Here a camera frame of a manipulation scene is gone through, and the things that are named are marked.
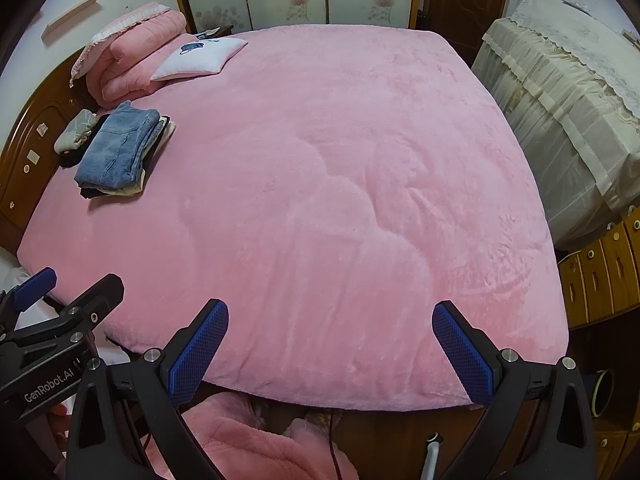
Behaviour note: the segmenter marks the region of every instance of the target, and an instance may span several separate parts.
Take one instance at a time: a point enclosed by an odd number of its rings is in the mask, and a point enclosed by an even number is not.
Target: white pillow
[[[174,50],[151,76],[151,81],[218,74],[247,41],[239,38],[217,38],[187,43]]]

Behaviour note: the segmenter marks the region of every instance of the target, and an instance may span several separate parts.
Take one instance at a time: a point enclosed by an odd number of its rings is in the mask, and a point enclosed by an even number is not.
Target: pillow with ruffled edge
[[[159,16],[168,10],[171,9],[167,6],[151,2],[150,4],[146,4],[124,14],[123,16],[120,16],[100,32],[94,34],[71,68],[71,80],[69,81],[69,87],[74,85],[74,79],[78,79],[89,72],[89,69],[95,64],[97,59],[100,57],[100,54],[104,52],[113,40],[131,27]]]

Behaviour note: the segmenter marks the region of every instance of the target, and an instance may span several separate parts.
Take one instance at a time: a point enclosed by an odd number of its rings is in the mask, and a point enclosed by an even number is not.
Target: gray cloth
[[[157,110],[138,110],[124,101],[95,135],[78,165],[80,187],[120,189],[140,174],[144,147],[160,119]]]
[[[78,115],[71,119],[65,131],[56,139],[53,151],[61,155],[64,152],[77,150],[87,140],[91,129],[97,122],[98,118],[95,114],[91,110],[83,108],[78,112]]]

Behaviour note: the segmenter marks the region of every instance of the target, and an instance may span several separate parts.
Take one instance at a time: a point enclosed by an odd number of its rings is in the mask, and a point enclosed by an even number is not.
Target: pink bed sheet
[[[69,301],[125,283],[106,333],[162,347],[209,298],[228,333],[207,381],[361,410],[468,403],[431,331],[455,302],[499,348],[555,363],[568,330],[536,184],[509,125],[431,32],[303,25],[219,75],[138,99],[177,123],[137,198],[48,185],[18,251]]]

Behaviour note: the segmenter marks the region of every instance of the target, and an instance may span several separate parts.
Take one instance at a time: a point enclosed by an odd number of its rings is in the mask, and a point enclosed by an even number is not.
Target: folded clothes
[[[155,128],[152,138],[150,138],[147,146],[143,152],[142,168],[138,180],[131,186],[126,186],[121,189],[106,189],[96,187],[83,187],[80,190],[80,195],[84,198],[97,198],[99,196],[132,196],[142,192],[146,176],[148,175],[151,162],[154,160],[160,149],[166,144],[169,138],[173,135],[175,130],[175,123],[171,122],[168,117],[162,116],[158,121],[158,125]]]
[[[98,122],[95,123],[94,127],[91,128],[87,133],[86,140],[77,149],[64,152],[60,155],[60,158],[59,158],[60,166],[62,166],[63,168],[72,168],[73,166],[76,166],[77,164],[80,163],[87,148],[91,145],[91,143],[95,139],[95,134],[98,133],[98,131],[104,124],[104,121],[107,120],[107,117],[109,117],[109,114],[104,114],[103,116],[100,116],[100,118],[98,119]]]
[[[135,184],[144,147],[159,119],[157,110],[138,110],[124,101],[87,148],[75,176],[78,185],[120,189]]]
[[[89,132],[98,122],[91,110],[83,108],[71,119],[64,131],[56,139],[53,151],[61,155],[64,152],[78,149],[87,139]]]

